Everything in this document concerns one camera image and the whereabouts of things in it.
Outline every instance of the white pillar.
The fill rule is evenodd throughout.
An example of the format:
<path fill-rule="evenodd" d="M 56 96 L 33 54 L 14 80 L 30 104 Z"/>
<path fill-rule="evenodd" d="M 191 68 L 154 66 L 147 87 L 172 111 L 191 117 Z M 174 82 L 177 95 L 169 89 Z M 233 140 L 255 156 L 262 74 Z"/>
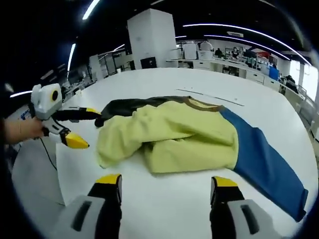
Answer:
<path fill-rule="evenodd" d="M 98 55 L 90 56 L 90 66 L 92 70 L 92 75 L 96 75 L 97 80 L 103 79 L 102 69 L 99 61 Z"/>
<path fill-rule="evenodd" d="M 173 16 L 148 9 L 128 20 L 132 54 L 136 69 L 141 59 L 155 57 L 157 67 L 167 67 L 169 51 L 176 49 Z"/>
<path fill-rule="evenodd" d="M 315 98 L 315 103 L 316 103 L 316 105 L 317 105 L 317 107 L 319 109 L 319 79 L 318 79 L 317 94 L 316 94 L 316 98 Z"/>
<path fill-rule="evenodd" d="M 299 85 L 303 86 L 303 81 L 304 81 L 304 72 L 305 72 L 305 65 L 300 64 L 300 71 L 299 71 Z"/>
<path fill-rule="evenodd" d="M 278 58 L 277 69 L 281 72 L 283 76 L 290 74 L 290 61 Z"/>

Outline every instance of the led strip light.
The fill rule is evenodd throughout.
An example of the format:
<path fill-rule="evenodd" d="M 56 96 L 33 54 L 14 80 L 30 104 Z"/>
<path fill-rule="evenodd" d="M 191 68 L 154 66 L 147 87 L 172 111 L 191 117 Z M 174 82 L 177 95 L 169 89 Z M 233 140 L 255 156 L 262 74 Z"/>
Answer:
<path fill-rule="evenodd" d="M 71 52 L 70 52 L 70 56 L 69 56 L 69 62 L 68 62 L 68 71 L 70 71 L 70 66 L 71 66 L 71 61 L 72 61 L 72 56 L 74 53 L 74 49 L 75 49 L 75 43 L 72 45 L 71 47 Z"/>
<path fill-rule="evenodd" d="M 13 97 L 16 97 L 16 96 L 21 96 L 21 95 L 24 95 L 24 94 L 29 94 L 29 93 L 32 93 L 32 91 L 19 92 L 19 93 L 10 95 L 10 98 L 13 98 Z"/>
<path fill-rule="evenodd" d="M 93 9 L 95 8 L 95 6 L 99 3 L 100 0 L 93 0 L 91 2 L 91 4 L 89 5 L 88 9 L 86 10 L 82 20 L 86 20 L 89 18 L 91 12 L 93 11 Z"/>
<path fill-rule="evenodd" d="M 307 62 L 310 66 L 311 66 L 311 63 L 309 61 L 307 61 L 307 59 L 305 57 L 303 57 L 302 54 L 300 54 L 298 51 L 294 50 L 293 48 L 291 48 L 290 46 L 288 46 L 287 44 L 283 43 L 282 41 L 272 37 L 272 36 L 269 36 L 267 34 L 264 34 L 262 32 L 259 32 L 259 31 L 255 31 L 255 30 L 252 30 L 252 29 L 249 29 L 249 28 L 244 28 L 244 27 L 241 27 L 241 26 L 233 26 L 233 25 L 226 25 L 226 24 L 218 24 L 218 23 L 200 23 L 200 24 L 189 24 L 189 25 L 184 25 L 183 27 L 189 27 L 189 26 L 226 26 L 226 27 L 233 27 L 233 28 L 237 28 L 237 29 L 241 29 L 241 30 L 246 30 L 246 31 L 250 31 L 250 32 L 254 32 L 256 34 L 259 34 L 259 35 L 263 35 L 267 38 L 270 38 L 280 44 L 282 44 L 283 46 L 287 47 L 288 49 L 290 49 L 291 51 L 295 52 L 298 56 L 300 56 L 305 62 Z"/>
<path fill-rule="evenodd" d="M 113 51 L 117 51 L 117 50 L 119 50 L 120 48 L 122 48 L 123 46 L 125 46 L 125 44 L 123 44 L 123 45 L 121 45 L 121 46 L 115 48 Z"/>

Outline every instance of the person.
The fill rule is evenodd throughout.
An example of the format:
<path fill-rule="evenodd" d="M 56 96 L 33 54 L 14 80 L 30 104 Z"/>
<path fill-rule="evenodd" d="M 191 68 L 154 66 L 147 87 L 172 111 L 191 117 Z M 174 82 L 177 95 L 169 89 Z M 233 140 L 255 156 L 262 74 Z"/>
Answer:
<path fill-rule="evenodd" d="M 42 122 L 34 117 L 26 120 L 4 120 L 4 142 L 16 144 L 30 138 L 43 137 Z"/>
<path fill-rule="evenodd" d="M 234 49 L 231 51 L 233 58 L 238 58 L 239 52 L 237 51 L 237 47 L 234 47 Z"/>
<path fill-rule="evenodd" d="M 299 91 L 297 89 L 295 80 L 291 77 L 291 75 L 286 76 L 286 79 L 286 86 L 298 95 Z"/>
<path fill-rule="evenodd" d="M 218 56 L 219 58 L 223 55 L 222 51 L 218 48 L 216 51 L 215 51 L 215 56 Z"/>

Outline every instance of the black fabric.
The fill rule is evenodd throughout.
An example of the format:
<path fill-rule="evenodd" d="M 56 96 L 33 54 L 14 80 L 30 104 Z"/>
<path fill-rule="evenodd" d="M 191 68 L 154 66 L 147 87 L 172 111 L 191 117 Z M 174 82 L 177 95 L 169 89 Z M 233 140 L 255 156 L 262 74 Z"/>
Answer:
<path fill-rule="evenodd" d="M 53 114 L 53 118 L 58 121 L 66 120 L 95 120 L 100 114 L 86 111 L 86 108 L 79 110 L 62 110 Z"/>
<path fill-rule="evenodd" d="M 239 55 L 239 52 L 234 52 L 234 51 L 232 51 L 231 54 L 232 54 L 232 56 L 233 56 L 234 58 L 237 58 L 238 55 Z"/>
<path fill-rule="evenodd" d="M 227 202 L 244 200 L 238 187 L 218 187 L 215 178 L 215 190 L 209 214 L 213 239 L 235 239 L 235 225 Z"/>
<path fill-rule="evenodd" d="M 111 101 L 102 110 L 102 115 L 95 120 L 95 126 L 102 127 L 104 121 L 109 120 L 113 116 L 132 116 L 133 112 L 136 111 L 138 108 L 146 105 L 157 107 L 167 101 L 176 101 L 179 103 L 183 103 L 183 97 L 163 96 L 152 97 L 149 99 L 125 99 Z"/>
<path fill-rule="evenodd" d="M 215 56 L 220 56 L 223 53 L 221 52 L 221 50 L 219 50 L 219 48 L 215 51 Z"/>
<path fill-rule="evenodd" d="M 292 84 L 289 81 L 287 81 L 286 86 L 292 91 L 294 91 L 296 94 L 299 94 L 297 86 L 295 84 Z"/>
<path fill-rule="evenodd" d="M 306 222 L 303 225 L 303 228 L 299 231 L 296 239 L 308 239 L 308 238 L 319 238 L 319 195 L 308 216 L 306 217 Z"/>
<path fill-rule="evenodd" d="M 104 198 L 95 230 L 95 239 L 118 239 L 122 219 L 117 185 L 95 183 L 88 196 Z"/>

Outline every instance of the white table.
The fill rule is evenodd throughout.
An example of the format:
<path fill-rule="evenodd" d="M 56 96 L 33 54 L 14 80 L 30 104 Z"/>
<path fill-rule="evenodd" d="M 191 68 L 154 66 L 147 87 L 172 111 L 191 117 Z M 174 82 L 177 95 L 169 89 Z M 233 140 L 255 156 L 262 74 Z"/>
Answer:
<path fill-rule="evenodd" d="M 184 89 L 238 102 L 244 107 L 208 96 L 177 91 Z M 309 190 L 305 210 L 313 206 L 318 194 L 318 172 L 314 150 L 306 129 L 286 98 L 262 85 L 222 73 L 156 68 L 123 72 L 82 91 L 68 104 L 102 110 L 115 99 L 155 96 L 187 96 L 211 104 L 223 104 L 251 126 L 259 127 L 270 145 L 282 155 Z M 123 201 L 120 238 L 122 239 L 209 239 L 211 229 L 210 179 L 214 175 L 235 181 L 246 199 L 253 199 L 271 215 L 275 230 L 291 236 L 301 228 L 270 200 L 236 173 L 228 170 L 152 176 L 140 154 L 115 167 L 102 169 L 96 162 L 98 129 L 93 121 L 64 123 L 91 145 L 75 150 L 58 145 L 56 150 L 59 183 L 65 204 L 86 195 L 95 180 L 110 173 L 123 176 Z"/>
<path fill-rule="evenodd" d="M 179 62 L 179 61 L 185 61 L 185 62 L 209 62 L 209 63 L 214 63 L 214 64 L 220 64 L 220 65 L 225 65 L 225 66 L 231 66 L 231 67 L 235 67 L 235 68 L 239 68 L 245 71 L 251 71 L 253 73 L 259 74 L 259 75 L 263 75 L 264 77 L 268 77 L 268 75 L 265 75 L 264 73 L 262 73 L 261 71 L 258 71 L 256 69 L 250 68 L 249 66 L 247 66 L 245 63 L 243 62 L 235 62 L 232 60 L 223 60 L 223 59 L 218 59 L 218 58 L 213 58 L 211 60 L 188 60 L 188 59 L 171 59 L 171 60 L 166 60 L 166 62 Z"/>

